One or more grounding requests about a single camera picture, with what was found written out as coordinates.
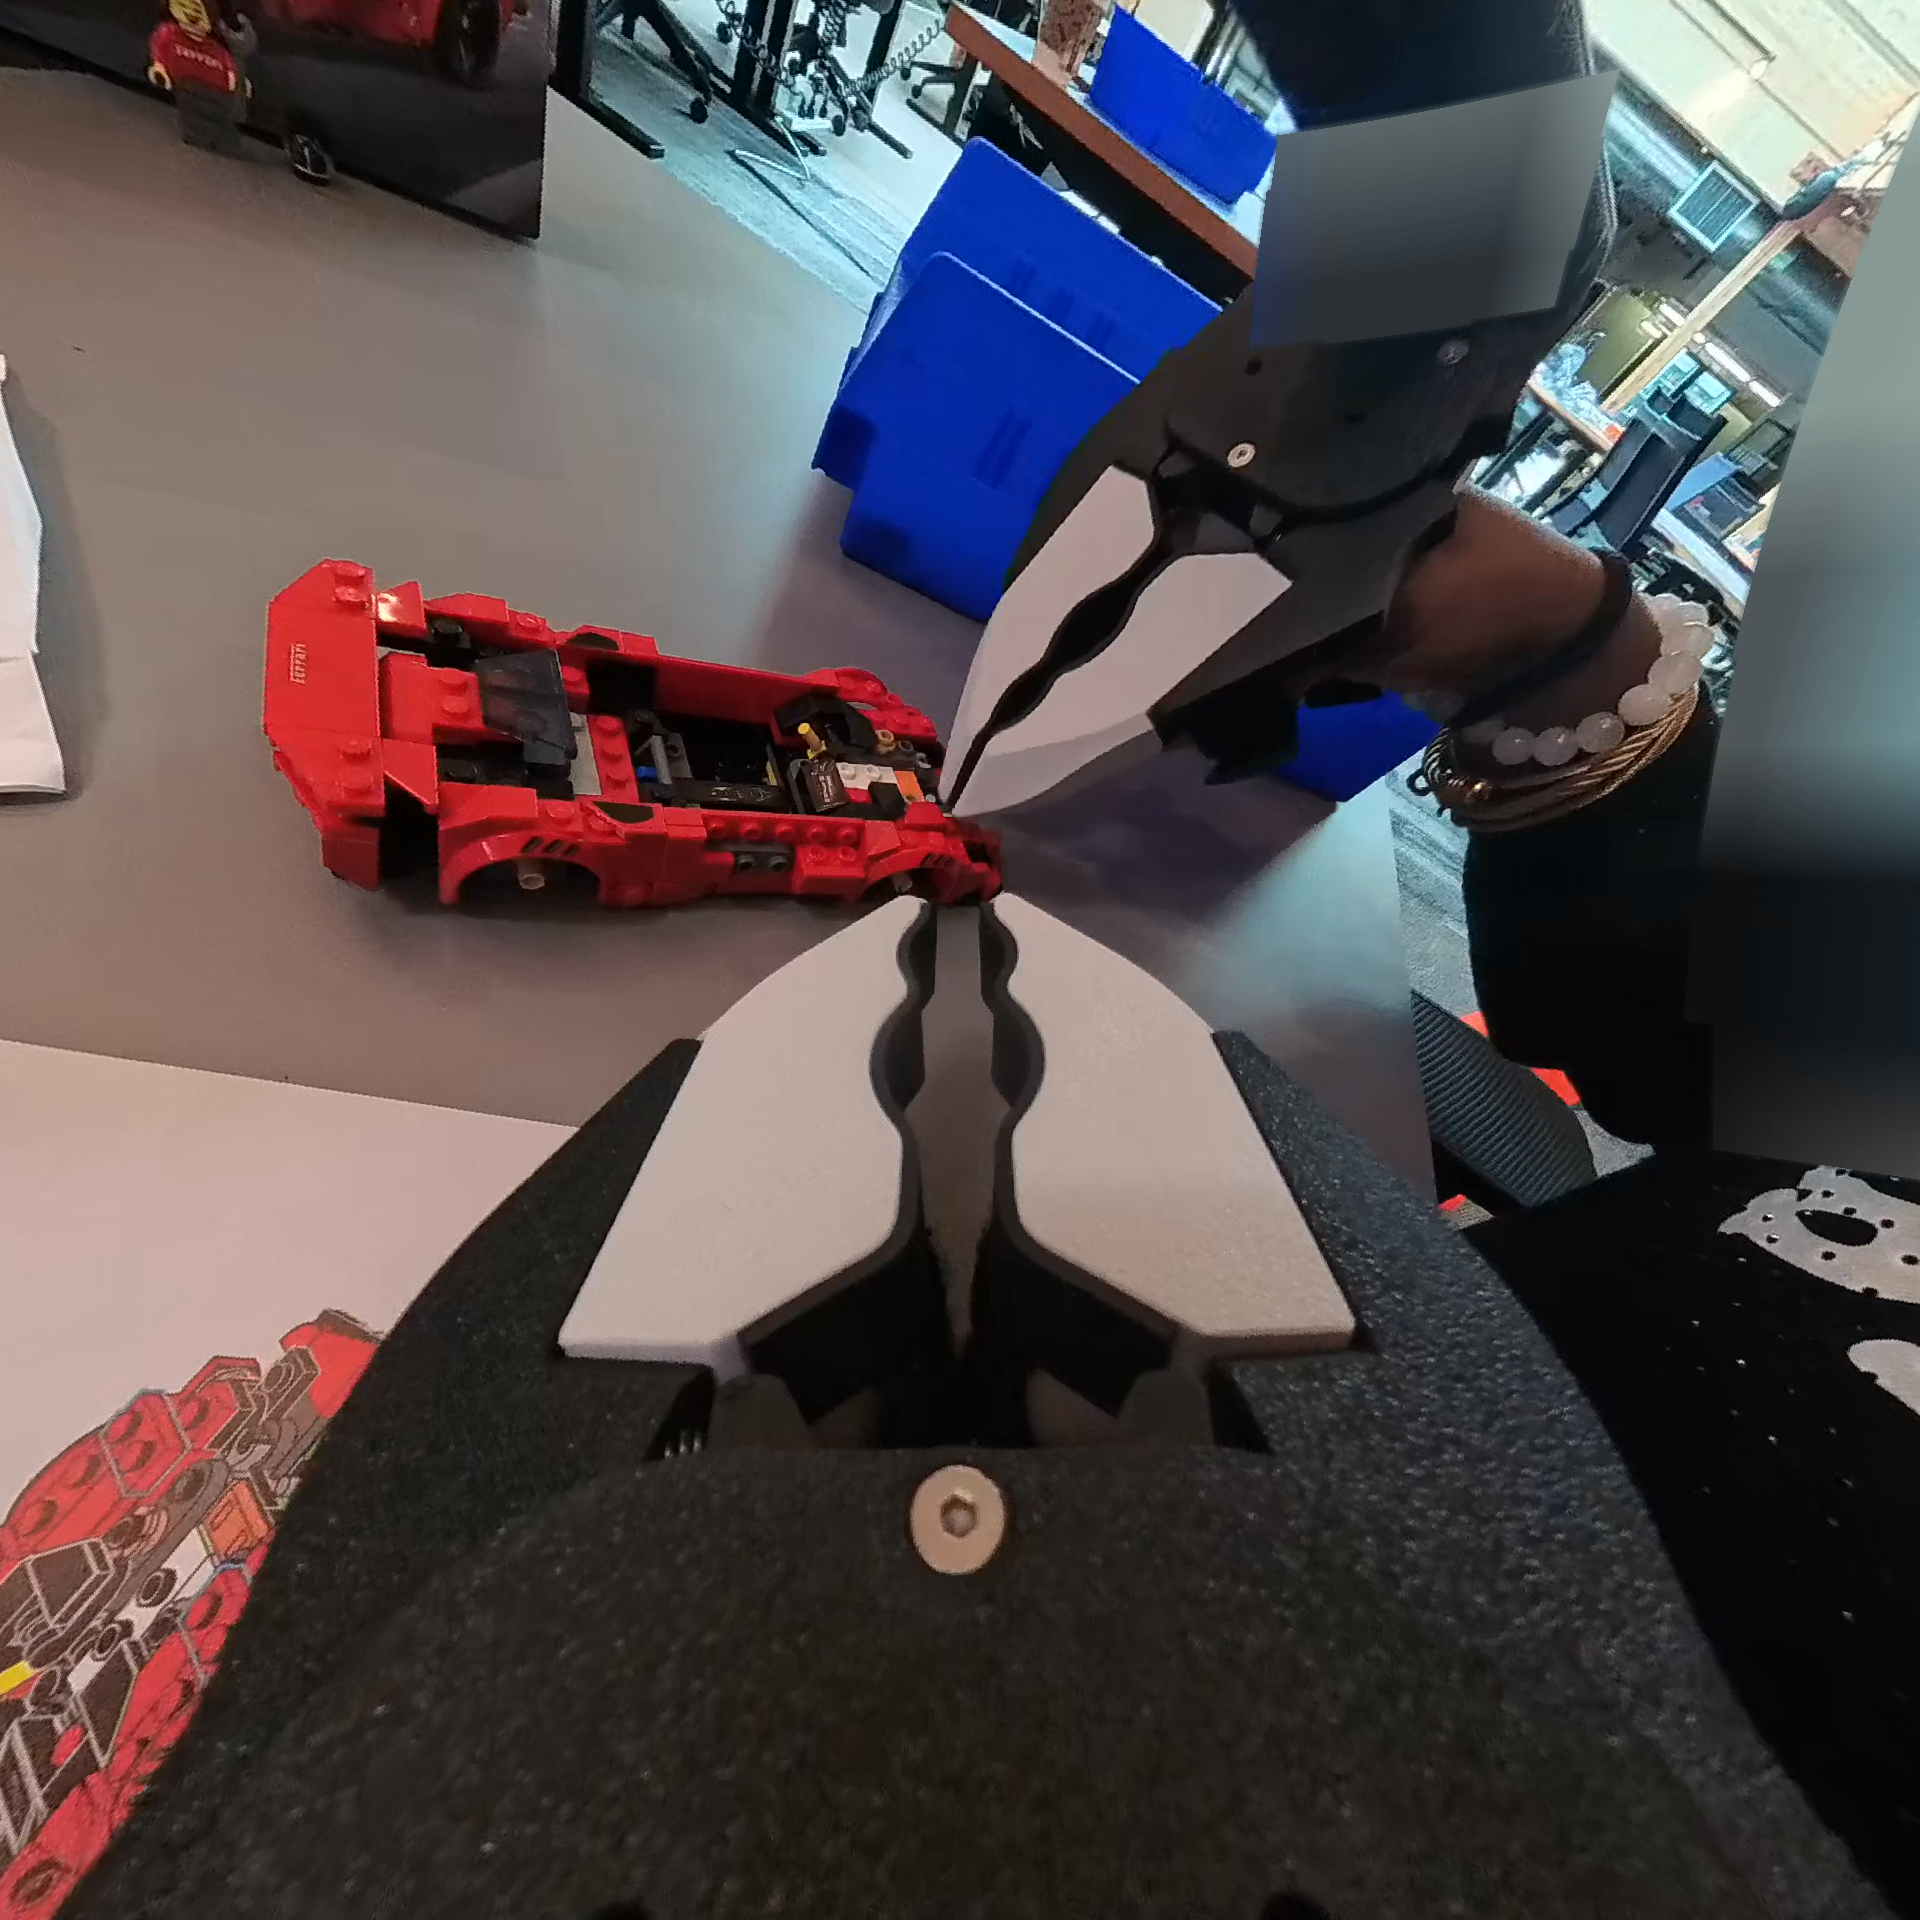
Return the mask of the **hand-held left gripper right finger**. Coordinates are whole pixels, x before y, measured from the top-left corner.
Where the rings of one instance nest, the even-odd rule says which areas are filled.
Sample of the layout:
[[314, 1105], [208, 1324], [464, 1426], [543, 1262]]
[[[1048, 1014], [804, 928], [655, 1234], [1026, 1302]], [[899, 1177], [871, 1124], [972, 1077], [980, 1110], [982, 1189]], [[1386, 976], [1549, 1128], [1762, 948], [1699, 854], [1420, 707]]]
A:
[[975, 1332], [1044, 1373], [1349, 1349], [1356, 1313], [1208, 1024], [1016, 896], [978, 940], [1006, 1113]]

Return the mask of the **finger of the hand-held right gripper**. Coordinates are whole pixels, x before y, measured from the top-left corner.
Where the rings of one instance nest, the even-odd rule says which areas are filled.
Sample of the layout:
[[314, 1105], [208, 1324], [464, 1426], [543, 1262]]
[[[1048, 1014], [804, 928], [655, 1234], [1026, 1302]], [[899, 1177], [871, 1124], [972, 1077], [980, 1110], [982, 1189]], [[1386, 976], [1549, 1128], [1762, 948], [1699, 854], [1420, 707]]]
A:
[[989, 724], [952, 812], [992, 819], [1154, 760], [1154, 705], [1286, 592], [1264, 561], [1173, 561], [1093, 659], [1056, 674], [1026, 716]]
[[1149, 554], [1157, 534], [1147, 482], [1111, 467], [1004, 587], [978, 638], [948, 732], [941, 773], [948, 810], [994, 808], [992, 800], [966, 800], [994, 729], [1011, 726], [1011, 720], [994, 720], [994, 713], [1032, 672], [1039, 674], [1039, 692], [1046, 690], [1058, 674], [1046, 656], [1068, 619], [1095, 594], [1117, 586]]

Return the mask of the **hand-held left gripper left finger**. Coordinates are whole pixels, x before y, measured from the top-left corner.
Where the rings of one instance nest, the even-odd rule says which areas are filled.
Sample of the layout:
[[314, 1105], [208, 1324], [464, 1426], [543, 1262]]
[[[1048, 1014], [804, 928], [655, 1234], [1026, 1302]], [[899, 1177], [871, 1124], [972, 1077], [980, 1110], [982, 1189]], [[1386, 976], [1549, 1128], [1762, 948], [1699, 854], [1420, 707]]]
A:
[[934, 913], [878, 905], [696, 1040], [559, 1328], [573, 1361], [871, 1388], [947, 1357], [906, 1108]]

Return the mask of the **red toy brick car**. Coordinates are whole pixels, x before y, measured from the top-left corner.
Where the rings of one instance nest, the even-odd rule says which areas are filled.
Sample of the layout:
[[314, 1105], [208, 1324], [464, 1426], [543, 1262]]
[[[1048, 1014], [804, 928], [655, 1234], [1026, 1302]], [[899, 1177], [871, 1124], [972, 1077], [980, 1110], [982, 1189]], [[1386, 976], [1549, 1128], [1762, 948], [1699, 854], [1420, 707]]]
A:
[[330, 874], [444, 905], [515, 882], [613, 910], [780, 896], [984, 902], [994, 830], [940, 800], [944, 742], [861, 667], [787, 674], [558, 628], [324, 561], [268, 606], [263, 733]]

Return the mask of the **person's right forearm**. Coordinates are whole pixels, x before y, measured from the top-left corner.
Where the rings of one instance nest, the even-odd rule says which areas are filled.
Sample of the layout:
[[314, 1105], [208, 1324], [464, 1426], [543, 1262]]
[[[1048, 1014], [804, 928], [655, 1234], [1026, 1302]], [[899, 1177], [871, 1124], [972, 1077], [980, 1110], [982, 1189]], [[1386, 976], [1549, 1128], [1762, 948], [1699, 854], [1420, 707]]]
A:
[[1711, 1141], [1711, 1032], [1688, 1018], [1699, 848], [1719, 718], [1551, 824], [1475, 833], [1463, 913], [1490, 1042], [1562, 1073], [1602, 1131], [1661, 1154]]

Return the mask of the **person's right hand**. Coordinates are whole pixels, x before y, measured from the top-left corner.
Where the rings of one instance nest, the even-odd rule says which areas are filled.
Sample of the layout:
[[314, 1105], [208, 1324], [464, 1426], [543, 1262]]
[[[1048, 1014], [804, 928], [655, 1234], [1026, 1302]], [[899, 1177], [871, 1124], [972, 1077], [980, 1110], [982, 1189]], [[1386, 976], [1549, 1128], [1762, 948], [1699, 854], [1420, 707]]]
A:
[[[1557, 656], [1597, 614], [1610, 577], [1592, 550], [1475, 488], [1454, 528], [1404, 574], [1375, 654], [1379, 683], [1414, 705], [1464, 705]], [[1660, 626], [1632, 597], [1578, 670], [1500, 708], [1514, 729], [1575, 726], [1648, 680]]]

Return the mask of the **blue plastic bin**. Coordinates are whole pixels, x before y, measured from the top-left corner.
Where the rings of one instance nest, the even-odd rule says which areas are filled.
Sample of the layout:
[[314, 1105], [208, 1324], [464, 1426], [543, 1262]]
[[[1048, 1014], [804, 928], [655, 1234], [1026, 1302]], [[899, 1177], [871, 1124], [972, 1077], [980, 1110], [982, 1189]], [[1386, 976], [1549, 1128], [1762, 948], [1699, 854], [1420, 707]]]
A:
[[952, 248], [903, 260], [844, 370], [813, 467], [847, 561], [984, 622], [1064, 454], [1216, 305], [1149, 259], [1012, 283]]
[[1140, 154], [1218, 204], [1252, 194], [1272, 165], [1277, 134], [1264, 117], [1119, 8], [1099, 44], [1087, 104]]
[[938, 253], [1134, 374], [1191, 341], [1216, 305], [984, 140], [972, 140], [906, 237], [896, 280]]

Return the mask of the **wooden table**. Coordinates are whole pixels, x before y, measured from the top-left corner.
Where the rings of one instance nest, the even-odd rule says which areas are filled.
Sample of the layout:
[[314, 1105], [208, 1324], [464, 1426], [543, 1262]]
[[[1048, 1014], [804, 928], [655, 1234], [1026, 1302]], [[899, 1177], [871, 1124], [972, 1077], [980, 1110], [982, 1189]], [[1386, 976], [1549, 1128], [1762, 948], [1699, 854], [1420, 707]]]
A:
[[1093, 208], [1140, 252], [1212, 300], [1229, 302], [1252, 280], [1262, 204], [1218, 202], [1165, 170], [1096, 114], [1084, 94], [1038, 64], [1038, 44], [965, 4], [951, 4], [944, 32], [1002, 86], [1011, 113], [1030, 128], [1048, 161]]

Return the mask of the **white instruction booklet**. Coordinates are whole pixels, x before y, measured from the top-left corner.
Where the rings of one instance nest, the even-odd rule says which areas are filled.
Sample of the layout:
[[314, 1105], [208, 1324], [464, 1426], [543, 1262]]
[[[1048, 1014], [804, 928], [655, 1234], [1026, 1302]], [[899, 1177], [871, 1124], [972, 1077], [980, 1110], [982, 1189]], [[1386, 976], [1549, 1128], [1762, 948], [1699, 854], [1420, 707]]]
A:
[[376, 1341], [565, 1136], [4, 1042], [4, 1916], [98, 1862]]

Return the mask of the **black office chair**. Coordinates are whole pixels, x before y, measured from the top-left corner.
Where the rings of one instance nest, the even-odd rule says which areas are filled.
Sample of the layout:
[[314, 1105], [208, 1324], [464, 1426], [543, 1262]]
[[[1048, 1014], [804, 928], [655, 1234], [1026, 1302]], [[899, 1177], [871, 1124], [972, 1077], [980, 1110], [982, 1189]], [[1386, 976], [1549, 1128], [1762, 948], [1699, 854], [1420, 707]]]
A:
[[903, 2], [717, 2], [716, 37], [732, 49], [727, 104], [795, 161], [822, 157], [818, 128], [910, 148], [876, 120], [879, 86], [941, 28], [896, 49]]

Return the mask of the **dark printed toy box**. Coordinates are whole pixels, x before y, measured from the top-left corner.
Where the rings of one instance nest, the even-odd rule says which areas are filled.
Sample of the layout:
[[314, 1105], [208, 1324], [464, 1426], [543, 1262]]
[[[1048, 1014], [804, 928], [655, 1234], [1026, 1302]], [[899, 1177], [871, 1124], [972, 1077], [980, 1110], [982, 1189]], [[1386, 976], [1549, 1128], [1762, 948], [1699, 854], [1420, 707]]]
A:
[[546, 2], [7, 2], [4, 34], [143, 86], [310, 184], [384, 186], [515, 237], [543, 196]]

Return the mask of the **white paper sheet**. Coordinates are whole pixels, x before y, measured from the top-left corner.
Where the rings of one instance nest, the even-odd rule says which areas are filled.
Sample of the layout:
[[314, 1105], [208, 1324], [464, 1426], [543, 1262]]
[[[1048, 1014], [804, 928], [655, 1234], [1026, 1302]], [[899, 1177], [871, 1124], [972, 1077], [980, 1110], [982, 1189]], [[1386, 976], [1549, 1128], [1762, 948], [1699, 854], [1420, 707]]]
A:
[[38, 672], [42, 507], [3, 405], [3, 795], [58, 800], [64, 754]]

